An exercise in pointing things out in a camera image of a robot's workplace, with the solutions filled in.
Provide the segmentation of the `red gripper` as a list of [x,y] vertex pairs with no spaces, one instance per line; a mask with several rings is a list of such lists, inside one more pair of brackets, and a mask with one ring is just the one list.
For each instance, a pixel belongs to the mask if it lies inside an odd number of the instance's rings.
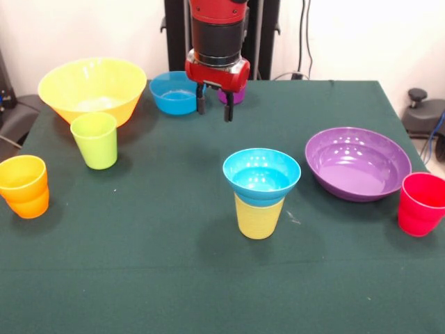
[[200,63],[195,57],[195,50],[191,49],[186,57],[185,71],[187,77],[197,83],[197,112],[200,115],[205,114],[206,101],[204,91],[206,84],[208,84],[224,91],[226,97],[225,122],[231,122],[234,113],[233,93],[238,93],[245,88],[250,75],[250,62],[243,57],[239,57],[231,65],[211,67]]

